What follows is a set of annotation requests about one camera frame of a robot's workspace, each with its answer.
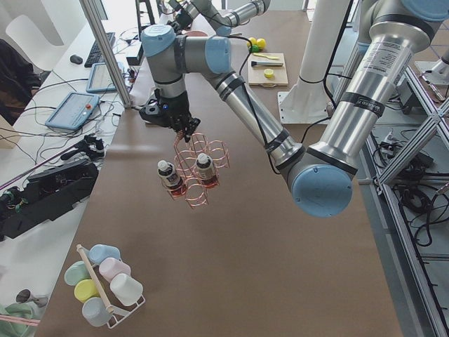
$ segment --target black mouse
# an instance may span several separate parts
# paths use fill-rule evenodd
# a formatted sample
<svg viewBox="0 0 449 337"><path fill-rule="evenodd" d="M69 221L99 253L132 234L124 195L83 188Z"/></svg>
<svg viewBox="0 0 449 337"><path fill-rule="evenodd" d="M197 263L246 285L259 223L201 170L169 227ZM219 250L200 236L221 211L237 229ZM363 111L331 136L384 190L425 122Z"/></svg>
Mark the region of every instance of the black mouse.
<svg viewBox="0 0 449 337"><path fill-rule="evenodd" d="M72 56L70 56L70 62L80 65L81 63L83 63L83 58L81 56L73 54Z"/></svg>

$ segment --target white bottle cap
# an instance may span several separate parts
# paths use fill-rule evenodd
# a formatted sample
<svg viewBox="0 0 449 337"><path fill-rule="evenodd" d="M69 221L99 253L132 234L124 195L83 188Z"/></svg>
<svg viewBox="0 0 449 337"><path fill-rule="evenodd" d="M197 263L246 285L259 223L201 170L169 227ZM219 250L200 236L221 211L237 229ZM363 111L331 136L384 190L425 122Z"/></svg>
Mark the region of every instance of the white bottle cap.
<svg viewBox="0 0 449 337"><path fill-rule="evenodd" d="M201 165L207 164L209 161L209 156L206 153L200 153L198 156L198 163Z"/></svg>
<svg viewBox="0 0 449 337"><path fill-rule="evenodd" d="M161 160L159 163L157 163L157 168L162 171L165 172L170 168L170 165L168 165L168 162L165 160Z"/></svg>

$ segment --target brown table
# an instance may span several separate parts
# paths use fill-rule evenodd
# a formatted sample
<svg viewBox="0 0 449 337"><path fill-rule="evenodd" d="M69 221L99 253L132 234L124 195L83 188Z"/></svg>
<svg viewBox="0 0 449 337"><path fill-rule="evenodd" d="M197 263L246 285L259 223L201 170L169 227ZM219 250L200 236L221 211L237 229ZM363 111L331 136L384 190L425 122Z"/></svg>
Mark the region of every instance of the brown table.
<svg viewBox="0 0 449 337"><path fill-rule="evenodd" d="M294 84L308 29L305 13L274 11L235 30L284 52ZM246 48L232 43L238 69ZM138 86L149 88L144 73ZM62 273L36 335L402 336L358 186L339 216L304 214L262 147L202 77L187 75L187 88L199 131L225 141L231 154L210 204L193 211L170 199L156 163L173 157L174 133L127 111L64 270L79 259L78 243L117 246L147 303L116 329L93 328ZM277 90L255 91L277 115ZM300 139L304 126L288 128ZM308 141L322 131L313 128Z"/></svg>

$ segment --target white desk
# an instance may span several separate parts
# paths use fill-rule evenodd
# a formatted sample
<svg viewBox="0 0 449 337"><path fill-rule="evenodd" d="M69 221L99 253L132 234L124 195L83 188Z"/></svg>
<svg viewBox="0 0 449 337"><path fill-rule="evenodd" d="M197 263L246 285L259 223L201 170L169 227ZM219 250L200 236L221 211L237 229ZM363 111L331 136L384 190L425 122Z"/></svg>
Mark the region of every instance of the white desk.
<svg viewBox="0 0 449 337"><path fill-rule="evenodd" d="M115 26L111 30L112 27L109 22L105 22L105 27L107 32L116 32L116 50L114 51L122 50L123 45L120 45L117 40L120 32L125 29ZM87 79L91 69L85 68L83 65L71 63L69 57L72 54L77 54L85 60L93 41L94 38L91 29L86 25L56 65L54 69L55 73L66 81L71 79ZM117 59L123 62L124 55L117 55ZM61 82L62 80L56 74L51 73L43 86ZM87 81L75 81L70 84L77 91L85 92L86 83ZM46 88L34 96L34 102L36 106L57 107L70 91L73 91L73 89L67 84ZM119 122L119 117L112 116L112 113L121 114L123 112L123 106L119 102L120 98L116 93L108 93L102 96L102 100L116 102L112 103L114 109L107 113L105 120L99 123L97 128L95 127L96 121L87 123L83 128L83 134L80 134L77 138L68 140L65 146L63 145L66 143L67 138L46 138L42 148L63 147L45 151L43 156L49 158L61 149L77 143L84 135L95 132L95 129L97 130L97 136L104 140L107 149L108 144L112 141L116 125ZM101 104L100 108L103 115L109 110L109 107L109 103ZM49 109L38 109L35 115L34 110L28 110L20 116L14 128L17 131L35 134L51 132L46 126L36 123L37 120L43 124L51 112L52 110ZM98 108L92 115L92 117L96 116L99 116ZM30 153L32 157L36 157L36 151L41 146L42 141L43 137L40 136L22 137L18 144L24 151ZM33 167L33 165L34 162L17 147L13 150L0 150L0 183L6 182ZM19 180L13 185L22 188L22 181ZM38 295L51 294L69 246L78 228L86 203L87 200L84 200L74 205L73 211L66 213L55 221L47 220L15 239L6 238L4 242L0 242L0 303L2 305L6 306L14 303L15 296L22 289L30 289L32 293ZM40 310L40 312L36 310L36 313L39 316L39 314L43 313L43 310Z"/></svg>

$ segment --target black keyboard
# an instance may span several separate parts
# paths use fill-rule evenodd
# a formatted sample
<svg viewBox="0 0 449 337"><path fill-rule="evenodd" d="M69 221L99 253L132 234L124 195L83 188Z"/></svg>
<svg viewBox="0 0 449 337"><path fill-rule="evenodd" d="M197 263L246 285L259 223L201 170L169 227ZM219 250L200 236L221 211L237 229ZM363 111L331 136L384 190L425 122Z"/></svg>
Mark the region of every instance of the black keyboard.
<svg viewBox="0 0 449 337"><path fill-rule="evenodd" d="M109 40L109 44L112 46L114 43L115 33L106 33L107 39ZM84 63L84 67L91 68L94 63L102 62L102 54L100 51L100 47L95 41L92 45L91 51L89 52L89 56L87 57L86 62Z"/></svg>

